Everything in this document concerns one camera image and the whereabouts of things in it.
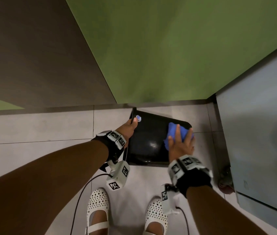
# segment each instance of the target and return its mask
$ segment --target polka dot shoe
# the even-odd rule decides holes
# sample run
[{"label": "polka dot shoe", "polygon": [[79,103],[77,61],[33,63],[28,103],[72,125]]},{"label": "polka dot shoe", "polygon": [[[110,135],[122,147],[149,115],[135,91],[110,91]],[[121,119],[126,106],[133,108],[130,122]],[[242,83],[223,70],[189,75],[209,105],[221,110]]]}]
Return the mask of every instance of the polka dot shoe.
[{"label": "polka dot shoe", "polygon": [[[93,212],[97,210],[104,210],[106,212],[107,221],[90,226],[90,216]],[[108,202],[108,196],[105,190],[102,188],[98,188],[97,190],[94,190],[90,195],[90,200],[87,206],[87,227],[85,229],[85,234],[89,234],[103,228],[108,228],[109,227],[108,211],[109,211],[109,202]]]},{"label": "polka dot shoe", "polygon": [[158,222],[162,224],[164,227],[164,235],[166,234],[168,227],[168,217],[163,213],[160,198],[155,198],[149,203],[145,219],[144,235],[152,234],[146,232],[146,229],[151,222]]}]

